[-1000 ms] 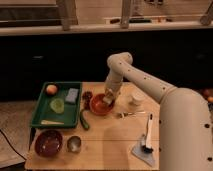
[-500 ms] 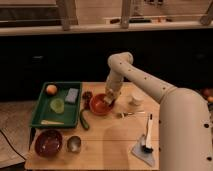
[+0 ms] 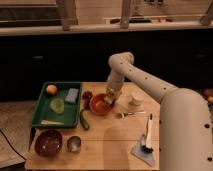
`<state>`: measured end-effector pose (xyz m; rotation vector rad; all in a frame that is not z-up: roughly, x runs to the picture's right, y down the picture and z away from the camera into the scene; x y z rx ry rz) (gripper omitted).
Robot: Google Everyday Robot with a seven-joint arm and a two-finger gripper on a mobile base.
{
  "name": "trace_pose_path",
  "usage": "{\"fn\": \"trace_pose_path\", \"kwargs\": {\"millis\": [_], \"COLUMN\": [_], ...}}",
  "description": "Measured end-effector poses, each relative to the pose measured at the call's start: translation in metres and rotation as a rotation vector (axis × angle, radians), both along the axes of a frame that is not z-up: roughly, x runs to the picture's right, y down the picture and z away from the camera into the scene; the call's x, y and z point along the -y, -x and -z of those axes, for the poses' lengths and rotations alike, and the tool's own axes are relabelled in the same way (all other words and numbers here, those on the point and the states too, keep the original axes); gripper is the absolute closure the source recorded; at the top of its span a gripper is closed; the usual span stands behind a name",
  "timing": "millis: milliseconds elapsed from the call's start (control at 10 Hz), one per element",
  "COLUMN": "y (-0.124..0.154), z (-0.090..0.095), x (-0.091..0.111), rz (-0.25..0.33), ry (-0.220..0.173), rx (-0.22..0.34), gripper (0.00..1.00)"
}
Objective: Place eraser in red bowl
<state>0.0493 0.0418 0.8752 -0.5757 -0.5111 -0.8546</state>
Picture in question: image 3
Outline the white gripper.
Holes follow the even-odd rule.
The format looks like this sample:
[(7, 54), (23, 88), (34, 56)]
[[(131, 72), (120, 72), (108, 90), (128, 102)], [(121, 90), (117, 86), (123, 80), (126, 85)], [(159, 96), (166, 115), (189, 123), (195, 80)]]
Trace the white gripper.
[(106, 89), (106, 96), (104, 97), (104, 101), (108, 106), (113, 106), (115, 101), (120, 97), (120, 95), (120, 90), (115, 90), (113, 88), (108, 87)]

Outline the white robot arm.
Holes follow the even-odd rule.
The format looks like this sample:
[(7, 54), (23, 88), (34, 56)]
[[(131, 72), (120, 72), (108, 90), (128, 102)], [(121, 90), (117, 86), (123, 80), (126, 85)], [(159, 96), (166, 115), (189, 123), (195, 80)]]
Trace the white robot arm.
[(213, 124), (206, 100), (134, 66), (130, 52), (109, 57), (106, 101), (111, 104), (129, 79), (160, 104), (160, 171), (213, 171)]

